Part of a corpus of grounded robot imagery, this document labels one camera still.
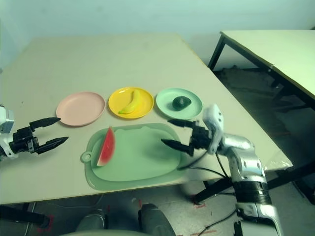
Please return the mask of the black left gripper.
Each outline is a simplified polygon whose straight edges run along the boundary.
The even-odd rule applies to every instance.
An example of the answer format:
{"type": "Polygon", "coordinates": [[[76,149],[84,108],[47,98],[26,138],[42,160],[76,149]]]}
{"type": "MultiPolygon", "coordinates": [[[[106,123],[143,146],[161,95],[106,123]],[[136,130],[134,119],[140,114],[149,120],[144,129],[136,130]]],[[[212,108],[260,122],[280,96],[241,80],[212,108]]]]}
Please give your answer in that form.
{"type": "Polygon", "coordinates": [[[14,153],[36,152],[37,154],[42,154],[63,144],[68,139],[68,137],[55,138],[40,146],[37,137],[33,135],[33,129],[47,127],[60,120],[60,118],[56,117],[43,118],[30,122],[30,126],[28,127],[18,129],[13,134],[12,151],[14,153]]]}

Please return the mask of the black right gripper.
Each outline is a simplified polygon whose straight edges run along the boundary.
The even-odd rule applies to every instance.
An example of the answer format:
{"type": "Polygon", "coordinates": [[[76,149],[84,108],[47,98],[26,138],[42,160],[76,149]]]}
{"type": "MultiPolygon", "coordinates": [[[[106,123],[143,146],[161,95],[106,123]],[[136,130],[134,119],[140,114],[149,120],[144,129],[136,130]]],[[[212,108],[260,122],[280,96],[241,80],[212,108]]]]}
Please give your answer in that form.
{"type": "Polygon", "coordinates": [[[194,149],[208,149],[211,138],[209,137],[209,130],[196,124],[195,121],[184,119],[170,119],[169,123],[178,127],[192,128],[192,134],[189,140],[189,145],[184,145],[179,141],[170,139],[161,139],[161,141],[172,149],[184,152],[189,156],[193,156],[194,149]]]}

